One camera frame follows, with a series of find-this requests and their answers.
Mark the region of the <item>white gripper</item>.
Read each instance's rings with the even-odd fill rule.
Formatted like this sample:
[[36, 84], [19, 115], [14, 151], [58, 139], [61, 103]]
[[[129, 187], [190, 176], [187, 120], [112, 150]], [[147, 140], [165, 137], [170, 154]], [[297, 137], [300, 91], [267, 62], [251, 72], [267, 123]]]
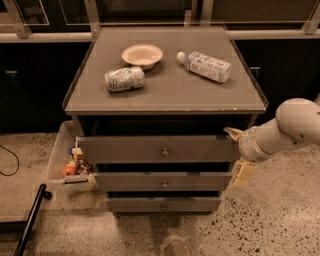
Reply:
[[224, 132], [236, 142], [238, 142], [239, 152], [243, 158], [250, 161], [237, 161], [236, 172], [233, 181], [235, 187], [243, 187], [257, 170], [257, 162], [263, 162], [269, 158], [269, 154], [261, 149], [256, 139], [257, 127], [239, 130], [237, 128], [225, 127]]

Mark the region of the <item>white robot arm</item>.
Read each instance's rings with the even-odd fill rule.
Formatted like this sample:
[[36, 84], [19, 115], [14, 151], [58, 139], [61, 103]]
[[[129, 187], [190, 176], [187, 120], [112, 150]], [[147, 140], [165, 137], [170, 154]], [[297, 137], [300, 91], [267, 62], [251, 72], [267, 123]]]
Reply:
[[303, 98], [284, 101], [268, 122], [245, 131], [225, 127], [238, 143], [241, 161], [233, 185], [243, 186], [257, 170], [257, 164], [281, 151], [309, 144], [320, 145], [320, 105]]

